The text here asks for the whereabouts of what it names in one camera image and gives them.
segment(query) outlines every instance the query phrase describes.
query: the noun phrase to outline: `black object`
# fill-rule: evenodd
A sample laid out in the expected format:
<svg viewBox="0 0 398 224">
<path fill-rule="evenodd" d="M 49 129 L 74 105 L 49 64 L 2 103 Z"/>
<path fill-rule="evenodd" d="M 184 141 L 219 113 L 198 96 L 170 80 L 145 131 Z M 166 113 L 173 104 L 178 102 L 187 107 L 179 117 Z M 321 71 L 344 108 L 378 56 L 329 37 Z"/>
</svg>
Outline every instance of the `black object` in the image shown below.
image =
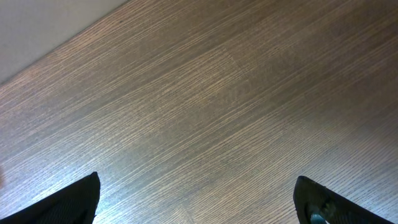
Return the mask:
<svg viewBox="0 0 398 224">
<path fill-rule="evenodd" d="M 97 172 L 0 220 L 0 224 L 91 224 L 100 199 Z"/>
<path fill-rule="evenodd" d="M 297 179 L 293 200 L 301 224 L 391 223 L 304 176 Z"/>
</svg>

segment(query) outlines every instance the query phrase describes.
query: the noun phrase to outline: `gray floor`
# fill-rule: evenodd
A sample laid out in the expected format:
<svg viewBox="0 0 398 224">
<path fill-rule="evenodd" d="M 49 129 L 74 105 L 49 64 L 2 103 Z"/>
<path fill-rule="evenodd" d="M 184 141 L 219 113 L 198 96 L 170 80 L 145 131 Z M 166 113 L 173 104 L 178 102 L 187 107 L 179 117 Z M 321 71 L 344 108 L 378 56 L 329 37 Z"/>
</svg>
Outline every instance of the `gray floor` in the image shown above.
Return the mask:
<svg viewBox="0 0 398 224">
<path fill-rule="evenodd" d="M 124 1 L 0 1 L 0 83 Z"/>
</svg>

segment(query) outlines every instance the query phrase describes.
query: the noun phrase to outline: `gray surface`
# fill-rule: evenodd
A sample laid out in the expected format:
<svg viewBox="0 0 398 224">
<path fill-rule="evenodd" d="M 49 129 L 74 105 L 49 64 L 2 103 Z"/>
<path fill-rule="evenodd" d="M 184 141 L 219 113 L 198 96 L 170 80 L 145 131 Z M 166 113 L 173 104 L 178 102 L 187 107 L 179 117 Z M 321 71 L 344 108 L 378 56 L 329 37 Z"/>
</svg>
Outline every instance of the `gray surface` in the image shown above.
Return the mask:
<svg viewBox="0 0 398 224">
<path fill-rule="evenodd" d="M 1 0 L 0 83 L 126 0 Z"/>
</svg>

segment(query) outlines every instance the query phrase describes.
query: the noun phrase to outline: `laminate wood panel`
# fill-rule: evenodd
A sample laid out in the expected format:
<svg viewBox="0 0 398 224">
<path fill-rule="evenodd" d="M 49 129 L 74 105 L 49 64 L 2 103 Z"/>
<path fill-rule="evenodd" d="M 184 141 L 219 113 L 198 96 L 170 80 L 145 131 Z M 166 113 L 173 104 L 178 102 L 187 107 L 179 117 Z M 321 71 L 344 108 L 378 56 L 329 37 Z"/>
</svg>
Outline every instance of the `laminate wood panel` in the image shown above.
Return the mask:
<svg viewBox="0 0 398 224">
<path fill-rule="evenodd" d="M 299 175 L 398 222 L 397 22 L 129 1 L 0 87 L 0 214 L 96 170 L 95 223 L 297 223 Z"/>
</svg>

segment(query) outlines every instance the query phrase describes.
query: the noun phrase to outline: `wooden surface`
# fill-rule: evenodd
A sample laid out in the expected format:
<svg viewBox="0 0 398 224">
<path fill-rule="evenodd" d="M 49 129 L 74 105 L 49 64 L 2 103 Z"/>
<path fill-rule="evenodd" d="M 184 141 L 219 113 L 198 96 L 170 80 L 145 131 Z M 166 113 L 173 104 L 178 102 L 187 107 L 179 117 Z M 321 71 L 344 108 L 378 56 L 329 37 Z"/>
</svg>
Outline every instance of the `wooden surface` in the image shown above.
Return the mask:
<svg viewBox="0 0 398 224">
<path fill-rule="evenodd" d="M 95 223 L 398 222 L 395 1 L 130 1 L 0 87 L 0 216 L 98 171 Z"/>
</svg>

